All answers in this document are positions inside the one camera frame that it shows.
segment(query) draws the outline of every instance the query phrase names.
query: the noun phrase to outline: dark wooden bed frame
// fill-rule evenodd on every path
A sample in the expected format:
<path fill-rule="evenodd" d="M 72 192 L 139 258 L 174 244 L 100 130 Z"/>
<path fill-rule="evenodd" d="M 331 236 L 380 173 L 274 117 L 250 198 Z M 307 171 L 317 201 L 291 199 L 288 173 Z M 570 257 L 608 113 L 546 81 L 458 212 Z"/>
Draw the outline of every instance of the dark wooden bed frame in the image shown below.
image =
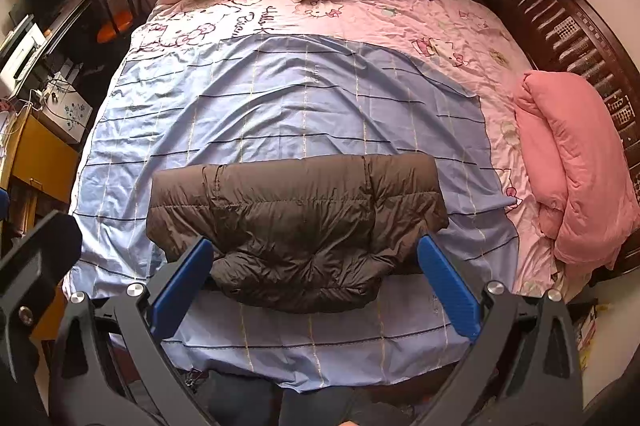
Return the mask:
<path fill-rule="evenodd" d="M 640 200 L 640 74 L 613 32 L 586 0 L 482 0 L 498 15 L 540 70 L 584 77 L 604 100 L 620 135 Z M 613 271 L 600 268 L 592 283 L 640 267 L 640 231 L 623 245 Z"/>

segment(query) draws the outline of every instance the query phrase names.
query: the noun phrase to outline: monitor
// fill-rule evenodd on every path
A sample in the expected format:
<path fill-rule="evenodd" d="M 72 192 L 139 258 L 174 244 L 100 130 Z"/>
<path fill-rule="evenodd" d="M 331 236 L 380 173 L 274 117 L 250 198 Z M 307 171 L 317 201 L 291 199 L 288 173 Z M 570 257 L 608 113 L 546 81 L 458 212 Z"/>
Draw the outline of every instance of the monitor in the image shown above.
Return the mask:
<path fill-rule="evenodd" d="M 9 12 L 14 26 L 20 24 L 27 15 L 33 15 L 33 22 L 45 31 L 60 13 L 66 0 L 18 0 Z"/>

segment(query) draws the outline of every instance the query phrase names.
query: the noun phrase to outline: metal screw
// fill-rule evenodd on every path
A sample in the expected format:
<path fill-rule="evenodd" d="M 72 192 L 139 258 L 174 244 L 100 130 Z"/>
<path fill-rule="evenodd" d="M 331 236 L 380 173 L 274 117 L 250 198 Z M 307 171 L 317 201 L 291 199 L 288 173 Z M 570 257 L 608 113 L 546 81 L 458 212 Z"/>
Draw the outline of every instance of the metal screw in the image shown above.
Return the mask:
<path fill-rule="evenodd" d="M 486 289 L 491 294 L 502 294 L 504 292 L 504 285 L 499 281 L 492 280 L 486 285 Z"/>
<path fill-rule="evenodd" d="M 551 301 L 560 301 L 562 299 L 562 293 L 558 291 L 558 289 L 549 289 L 549 292 L 546 293 L 546 296 Z"/>
<path fill-rule="evenodd" d="M 71 300 L 71 303 L 80 303 L 84 300 L 84 292 L 74 292 L 69 300 Z"/>
<path fill-rule="evenodd" d="M 33 312 L 31 312 L 30 308 L 25 307 L 24 305 L 18 309 L 18 318 L 20 318 L 20 321 L 28 327 L 33 325 Z"/>
<path fill-rule="evenodd" d="M 129 296 L 138 297 L 144 292 L 144 290 L 145 286 L 141 283 L 132 283 L 127 287 L 127 294 Z"/>

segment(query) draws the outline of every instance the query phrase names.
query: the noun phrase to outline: pink quilt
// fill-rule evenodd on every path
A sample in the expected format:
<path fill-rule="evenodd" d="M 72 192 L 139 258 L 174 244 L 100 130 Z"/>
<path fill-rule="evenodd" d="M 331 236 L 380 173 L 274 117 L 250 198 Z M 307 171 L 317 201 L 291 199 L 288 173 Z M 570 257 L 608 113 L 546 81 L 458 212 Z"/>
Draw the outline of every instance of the pink quilt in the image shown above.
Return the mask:
<path fill-rule="evenodd" d="M 611 266 L 640 226 L 620 137 L 596 90 L 568 72 L 525 73 L 514 94 L 540 228 L 569 280 Z"/>

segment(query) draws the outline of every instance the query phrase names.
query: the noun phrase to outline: down jacket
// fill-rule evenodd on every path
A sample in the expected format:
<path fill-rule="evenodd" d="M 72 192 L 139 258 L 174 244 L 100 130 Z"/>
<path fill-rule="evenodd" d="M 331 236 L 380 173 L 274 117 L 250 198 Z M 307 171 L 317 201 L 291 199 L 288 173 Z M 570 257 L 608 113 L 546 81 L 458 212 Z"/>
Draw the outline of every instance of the down jacket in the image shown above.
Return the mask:
<path fill-rule="evenodd" d="M 339 312 L 375 299 L 447 223 L 431 156 L 327 155 L 158 171 L 146 234 L 169 262 L 211 240 L 211 276 L 239 302 Z"/>

